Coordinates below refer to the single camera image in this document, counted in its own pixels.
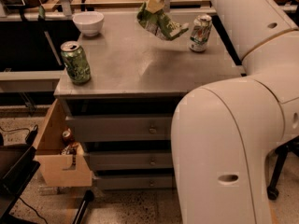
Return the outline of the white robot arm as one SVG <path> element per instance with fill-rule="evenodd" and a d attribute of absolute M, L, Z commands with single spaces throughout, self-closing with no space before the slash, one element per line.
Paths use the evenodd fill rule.
<path fill-rule="evenodd" d="M 299 134 L 298 26 L 273 0 L 210 0 L 246 74 L 178 104 L 171 145 L 183 224 L 272 224 L 265 159 Z"/>

